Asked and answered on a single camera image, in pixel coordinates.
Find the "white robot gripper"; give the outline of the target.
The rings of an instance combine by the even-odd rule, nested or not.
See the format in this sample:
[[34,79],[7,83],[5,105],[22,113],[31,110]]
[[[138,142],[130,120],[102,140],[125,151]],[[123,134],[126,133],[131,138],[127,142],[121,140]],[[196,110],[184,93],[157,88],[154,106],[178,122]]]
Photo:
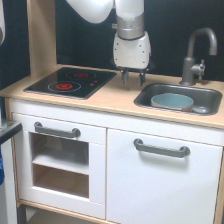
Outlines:
[[148,66],[151,56],[151,45],[148,33],[136,40],[123,40],[115,35],[113,45],[113,58],[117,67],[122,67],[123,84],[127,84],[129,79],[129,70],[139,69],[139,85],[145,83],[145,68]]

